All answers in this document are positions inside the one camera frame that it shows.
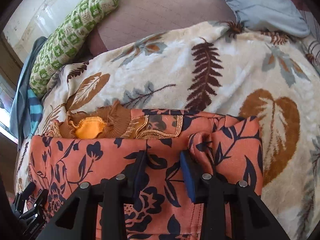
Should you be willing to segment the orange black floral garment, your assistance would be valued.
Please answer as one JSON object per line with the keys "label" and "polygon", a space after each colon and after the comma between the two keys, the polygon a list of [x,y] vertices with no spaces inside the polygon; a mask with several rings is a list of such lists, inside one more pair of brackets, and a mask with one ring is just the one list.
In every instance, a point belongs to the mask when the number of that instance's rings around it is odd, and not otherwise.
{"label": "orange black floral garment", "polygon": [[36,189],[48,191],[44,205],[53,217],[83,182],[98,184],[131,167],[146,153],[140,195],[126,204],[129,239],[198,239],[203,205],[187,195],[180,153],[189,150],[204,172],[235,184],[244,180],[256,194],[263,187],[263,150],[256,117],[207,112],[133,109],[127,130],[118,138],[32,138],[29,178]]}

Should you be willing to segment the blue grey cloth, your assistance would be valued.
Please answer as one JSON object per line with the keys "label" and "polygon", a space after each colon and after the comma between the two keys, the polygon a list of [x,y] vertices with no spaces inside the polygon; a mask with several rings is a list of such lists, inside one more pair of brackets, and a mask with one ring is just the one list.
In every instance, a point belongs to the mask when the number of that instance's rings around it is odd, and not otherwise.
{"label": "blue grey cloth", "polygon": [[24,61],[15,97],[12,103],[10,112],[10,132],[20,142],[23,141],[30,134],[30,113],[28,105],[28,86],[32,67],[35,59],[40,52],[40,49],[46,42],[47,38],[44,36],[39,37],[33,44],[30,54]]}

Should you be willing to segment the blue striped cloth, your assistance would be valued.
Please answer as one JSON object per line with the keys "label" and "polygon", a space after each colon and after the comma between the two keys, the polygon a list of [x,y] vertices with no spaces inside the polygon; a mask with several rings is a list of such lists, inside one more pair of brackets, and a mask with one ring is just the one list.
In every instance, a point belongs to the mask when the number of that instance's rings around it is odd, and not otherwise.
{"label": "blue striped cloth", "polygon": [[27,90],[27,96],[30,113],[30,135],[34,135],[42,119],[43,106],[30,87]]}

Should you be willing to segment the stained glass window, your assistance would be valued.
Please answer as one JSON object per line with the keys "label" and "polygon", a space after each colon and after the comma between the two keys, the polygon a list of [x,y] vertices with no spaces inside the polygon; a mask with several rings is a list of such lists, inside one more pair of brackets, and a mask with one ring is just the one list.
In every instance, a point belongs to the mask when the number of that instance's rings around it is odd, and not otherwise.
{"label": "stained glass window", "polygon": [[18,144],[17,138],[10,131],[10,113],[14,95],[14,90],[1,75],[1,134]]}

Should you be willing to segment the cream leaf print blanket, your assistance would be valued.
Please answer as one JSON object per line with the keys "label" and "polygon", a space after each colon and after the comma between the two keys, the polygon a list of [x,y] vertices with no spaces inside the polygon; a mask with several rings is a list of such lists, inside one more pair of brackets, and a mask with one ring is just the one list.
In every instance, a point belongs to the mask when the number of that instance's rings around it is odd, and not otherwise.
{"label": "cream leaf print blanket", "polygon": [[[309,239],[319,224],[319,64],[310,49],[307,38],[233,22],[153,34],[58,70],[34,136],[118,138],[133,109],[254,116],[263,150],[258,195],[290,239]],[[19,154],[18,192],[32,182],[32,138]]]}

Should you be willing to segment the green white patterned pillow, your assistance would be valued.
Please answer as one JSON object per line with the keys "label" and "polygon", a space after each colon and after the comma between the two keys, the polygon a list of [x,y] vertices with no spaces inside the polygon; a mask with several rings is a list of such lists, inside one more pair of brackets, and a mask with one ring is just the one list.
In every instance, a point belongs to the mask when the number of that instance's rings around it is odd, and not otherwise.
{"label": "green white patterned pillow", "polygon": [[30,74],[29,85],[38,98],[44,96],[51,77],[75,58],[86,37],[119,0],[81,0],[40,49]]}

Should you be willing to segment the light blue pillow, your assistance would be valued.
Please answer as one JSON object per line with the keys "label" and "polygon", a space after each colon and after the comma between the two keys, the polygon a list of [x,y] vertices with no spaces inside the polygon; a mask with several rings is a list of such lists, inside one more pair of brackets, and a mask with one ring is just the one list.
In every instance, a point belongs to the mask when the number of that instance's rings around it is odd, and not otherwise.
{"label": "light blue pillow", "polygon": [[252,31],[282,31],[304,38],[310,28],[291,0],[225,0],[236,19]]}

